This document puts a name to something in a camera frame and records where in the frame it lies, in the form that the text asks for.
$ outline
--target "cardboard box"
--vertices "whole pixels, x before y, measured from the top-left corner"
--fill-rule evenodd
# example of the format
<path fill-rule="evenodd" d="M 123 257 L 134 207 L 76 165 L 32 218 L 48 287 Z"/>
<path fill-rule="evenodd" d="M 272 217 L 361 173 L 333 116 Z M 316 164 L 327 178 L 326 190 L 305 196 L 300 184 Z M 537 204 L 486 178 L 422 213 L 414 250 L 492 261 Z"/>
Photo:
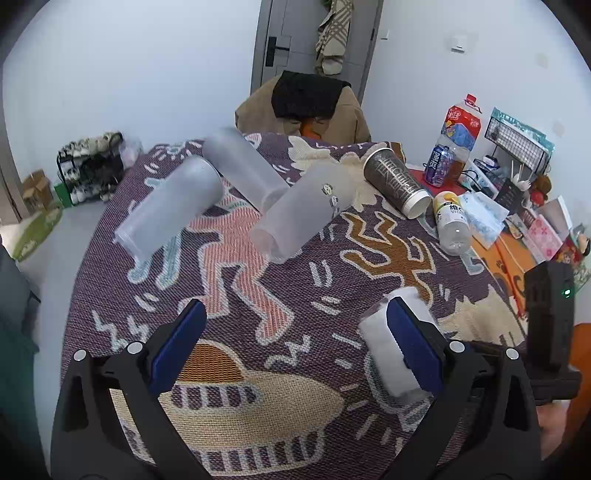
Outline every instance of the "cardboard box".
<path fill-rule="evenodd" d="M 53 201 L 49 179 L 43 170 L 36 170 L 22 181 L 22 199 L 34 210 L 47 209 Z"/>

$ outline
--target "hand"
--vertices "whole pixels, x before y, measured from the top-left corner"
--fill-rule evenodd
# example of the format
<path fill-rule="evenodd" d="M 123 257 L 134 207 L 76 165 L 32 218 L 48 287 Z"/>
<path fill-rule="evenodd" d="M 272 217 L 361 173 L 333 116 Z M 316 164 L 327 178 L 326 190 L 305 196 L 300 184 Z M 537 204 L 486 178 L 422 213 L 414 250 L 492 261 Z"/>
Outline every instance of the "hand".
<path fill-rule="evenodd" d="M 555 401 L 547 405 L 542 405 L 541 407 L 536 407 L 538 423 L 542 429 L 542 460 L 549 457 L 562 442 L 569 404 L 570 402 L 568 401 Z"/>

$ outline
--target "wire basket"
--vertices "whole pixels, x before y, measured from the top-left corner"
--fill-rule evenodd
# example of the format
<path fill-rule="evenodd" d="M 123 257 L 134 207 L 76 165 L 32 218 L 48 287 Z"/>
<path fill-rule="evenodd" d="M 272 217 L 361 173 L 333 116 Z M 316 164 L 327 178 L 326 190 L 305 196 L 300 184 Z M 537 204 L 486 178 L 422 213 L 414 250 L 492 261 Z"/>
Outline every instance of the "wire basket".
<path fill-rule="evenodd" d="M 546 171 L 550 162 L 548 153 L 515 128 L 491 117 L 485 138 L 522 162 L 536 175 L 542 175 Z"/>

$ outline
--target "doorframe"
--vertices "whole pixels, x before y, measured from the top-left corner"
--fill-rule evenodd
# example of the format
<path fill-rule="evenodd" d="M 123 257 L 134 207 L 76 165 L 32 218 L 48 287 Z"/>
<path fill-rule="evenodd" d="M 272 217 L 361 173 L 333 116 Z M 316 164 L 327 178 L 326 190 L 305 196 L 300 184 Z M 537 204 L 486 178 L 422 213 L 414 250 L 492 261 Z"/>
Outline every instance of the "doorframe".
<path fill-rule="evenodd" d="M 261 10 L 259 11 L 258 26 L 256 28 L 255 50 L 252 60 L 252 76 L 251 76 L 251 94 L 259 89 L 262 85 L 262 69 L 265 63 L 265 55 L 267 53 L 267 36 L 269 32 L 269 22 L 271 20 L 271 7 L 273 0 L 261 0 Z M 384 0 L 378 0 L 378 7 L 376 9 L 374 21 L 374 33 L 371 42 L 369 43 L 368 56 L 365 59 L 363 67 L 363 76 L 361 77 L 361 85 L 358 101 L 361 104 L 363 101 L 363 94 L 365 93 L 365 86 L 367 85 L 369 77 L 369 69 L 371 61 L 374 57 L 375 45 L 378 41 L 379 23 L 382 18 L 382 10 L 384 8 Z"/>

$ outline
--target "patterned blanket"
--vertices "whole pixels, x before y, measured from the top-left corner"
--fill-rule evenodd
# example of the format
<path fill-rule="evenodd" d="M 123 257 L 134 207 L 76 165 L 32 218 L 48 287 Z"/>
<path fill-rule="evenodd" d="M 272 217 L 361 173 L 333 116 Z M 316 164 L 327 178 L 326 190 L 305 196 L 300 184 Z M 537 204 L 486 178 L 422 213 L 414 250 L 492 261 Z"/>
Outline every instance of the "patterned blanket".
<path fill-rule="evenodd" d="M 359 336 L 359 316 L 385 293 L 414 286 L 449 338 L 516 344 L 522 327 L 474 251 L 449 257 L 433 213 L 406 220 L 363 178 L 386 144 L 332 147 L 300 137 L 248 139 L 290 184 L 334 158 L 358 184 L 353 206 L 284 265 L 270 264 L 248 232 L 259 213 L 225 183 L 219 204 L 134 264 L 112 243 L 129 212 L 201 144 L 156 145 L 119 186 L 78 273 L 62 374 L 78 348 L 94 355 L 145 341 L 191 298 L 208 324 L 176 386 L 160 402 L 213 476 L 375 479 L 430 405 L 390 396 Z M 119 392 L 125 434 L 150 459 Z"/>

